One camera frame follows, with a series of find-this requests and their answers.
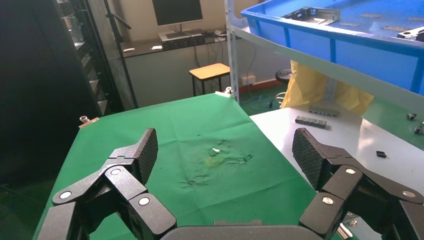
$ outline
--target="black monitor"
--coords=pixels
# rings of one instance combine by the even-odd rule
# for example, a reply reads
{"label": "black monitor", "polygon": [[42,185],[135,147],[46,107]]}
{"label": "black monitor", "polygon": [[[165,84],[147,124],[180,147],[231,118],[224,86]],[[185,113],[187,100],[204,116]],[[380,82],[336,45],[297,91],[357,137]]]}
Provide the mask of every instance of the black monitor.
{"label": "black monitor", "polygon": [[202,20],[200,0],[153,0],[158,26]]}

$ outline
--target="keyboard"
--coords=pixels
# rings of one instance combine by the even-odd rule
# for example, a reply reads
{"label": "keyboard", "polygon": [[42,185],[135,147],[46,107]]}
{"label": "keyboard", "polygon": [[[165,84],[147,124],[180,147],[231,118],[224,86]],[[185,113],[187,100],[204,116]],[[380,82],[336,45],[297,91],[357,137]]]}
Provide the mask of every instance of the keyboard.
{"label": "keyboard", "polygon": [[188,31],[178,31],[178,32],[174,32],[174,33],[169,33],[169,34],[166,35],[166,37],[168,39],[174,39],[174,38],[180,38],[180,37],[184,37],[184,36],[202,34],[204,32],[205,31],[198,28],[198,29],[193,29],[193,30],[188,30]]}

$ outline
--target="blue crate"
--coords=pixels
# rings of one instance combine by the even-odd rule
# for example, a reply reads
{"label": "blue crate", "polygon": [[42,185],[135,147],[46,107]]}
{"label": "blue crate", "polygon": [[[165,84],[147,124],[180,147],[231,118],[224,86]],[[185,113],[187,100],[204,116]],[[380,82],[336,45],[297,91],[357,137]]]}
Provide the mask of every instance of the blue crate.
{"label": "blue crate", "polygon": [[[317,25],[281,17],[304,7],[340,9],[340,20]],[[424,26],[408,20],[424,18],[423,0],[269,0],[241,15],[254,35],[424,96],[424,42],[383,29]]]}

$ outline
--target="wooden stool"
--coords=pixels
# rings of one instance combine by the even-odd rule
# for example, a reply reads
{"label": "wooden stool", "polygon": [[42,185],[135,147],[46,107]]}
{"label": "wooden stool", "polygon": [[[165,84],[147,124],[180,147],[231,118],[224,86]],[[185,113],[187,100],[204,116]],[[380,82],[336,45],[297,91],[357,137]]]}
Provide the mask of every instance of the wooden stool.
{"label": "wooden stool", "polygon": [[215,63],[209,66],[196,68],[189,71],[193,81],[193,95],[196,96],[196,79],[201,81],[201,94],[205,94],[205,82],[218,78],[219,91],[221,88],[221,77],[230,75],[230,68],[222,63]]}

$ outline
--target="stool top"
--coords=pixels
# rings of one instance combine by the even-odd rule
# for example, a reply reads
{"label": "stool top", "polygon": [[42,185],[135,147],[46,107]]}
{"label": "stool top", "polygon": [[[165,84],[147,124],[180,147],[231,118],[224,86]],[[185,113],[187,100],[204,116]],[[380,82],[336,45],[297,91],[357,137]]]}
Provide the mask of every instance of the stool top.
{"label": "stool top", "polygon": [[190,70],[189,73],[199,80],[209,80],[229,75],[230,68],[222,63],[215,63]]}

